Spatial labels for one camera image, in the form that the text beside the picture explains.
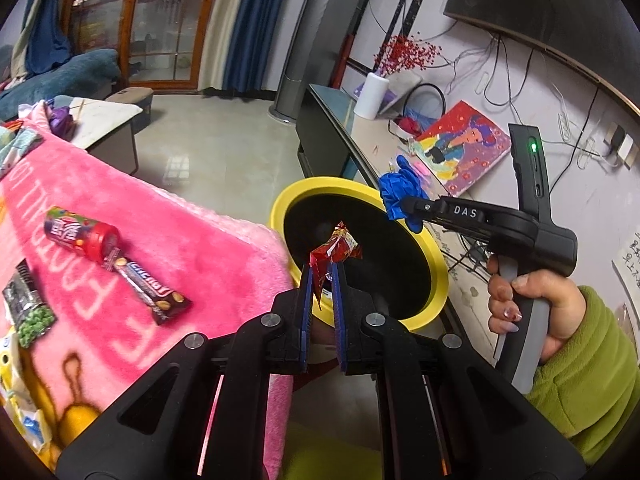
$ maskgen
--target human hand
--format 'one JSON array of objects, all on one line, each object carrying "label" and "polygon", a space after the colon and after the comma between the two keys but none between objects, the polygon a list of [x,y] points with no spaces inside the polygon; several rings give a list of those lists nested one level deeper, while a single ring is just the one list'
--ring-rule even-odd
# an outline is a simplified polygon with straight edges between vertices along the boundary
[{"label": "human hand", "polygon": [[495,255],[489,258],[486,268],[492,274],[487,285],[492,314],[489,318],[491,332],[500,335],[518,331],[516,323],[522,319],[522,314],[513,301],[514,290],[526,298],[546,298],[549,301],[549,330],[540,355],[544,364],[578,330],[587,308],[584,296],[572,280],[551,270],[535,270],[509,283],[498,274]]}]

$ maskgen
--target black tv screen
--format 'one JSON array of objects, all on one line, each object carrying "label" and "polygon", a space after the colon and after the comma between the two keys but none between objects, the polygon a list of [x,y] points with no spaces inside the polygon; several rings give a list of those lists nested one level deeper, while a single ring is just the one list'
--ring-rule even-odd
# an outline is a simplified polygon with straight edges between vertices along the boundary
[{"label": "black tv screen", "polygon": [[554,54],[640,116],[639,1],[448,0],[445,14]]}]

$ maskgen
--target gray handle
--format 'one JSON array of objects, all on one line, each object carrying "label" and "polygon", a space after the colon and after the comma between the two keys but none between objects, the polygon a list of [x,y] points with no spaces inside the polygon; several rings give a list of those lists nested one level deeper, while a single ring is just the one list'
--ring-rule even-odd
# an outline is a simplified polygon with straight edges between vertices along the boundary
[{"label": "gray handle", "polygon": [[[500,275],[512,282],[518,276],[518,263],[505,256],[499,256],[498,262]],[[522,320],[518,322],[517,332],[498,336],[495,368],[521,394],[528,394],[533,387],[533,376],[549,328],[549,303],[544,298],[533,300],[515,292],[513,301],[520,309]]]}]

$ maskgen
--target pink blanket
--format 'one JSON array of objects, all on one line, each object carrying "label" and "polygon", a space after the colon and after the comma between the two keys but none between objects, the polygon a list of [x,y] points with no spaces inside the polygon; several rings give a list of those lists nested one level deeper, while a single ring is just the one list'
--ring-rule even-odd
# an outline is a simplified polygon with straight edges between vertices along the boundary
[{"label": "pink blanket", "polygon": [[[234,332],[268,311],[291,282],[286,250],[271,230],[218,216],[114,170],[51,135],[42,110],[28,124],[45,141],[0,181],[0,288],[26,257],[58,316],[30,359],[45,392],[34,396],[52,403],[47,418],[63,447],[75,431],[62,427],[70,408],[99,413],[185,334]],[[44,215],[54,205],[117,226],[126,254],[193,305],[157,326],[119,275],[44,237]],[[291,378],[271,377],[264,444],[271,480],[282,459],[291,387]],[[82,418],[80,411],[74,416]]]}]

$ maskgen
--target wooden door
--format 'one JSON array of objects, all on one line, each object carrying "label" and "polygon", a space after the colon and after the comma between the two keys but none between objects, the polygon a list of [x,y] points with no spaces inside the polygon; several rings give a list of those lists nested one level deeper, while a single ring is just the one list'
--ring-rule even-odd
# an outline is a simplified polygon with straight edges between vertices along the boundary
[{"label": "wooden door", "polygon": [[[84,0],[71,1],[67,23],[76,52],[116,48],[130,86],[197,88],[212,0],[98,0],[94,10]],[[106,3],[110,14],[103,10]],[[110,23],[94,25],[102,17]]]}]

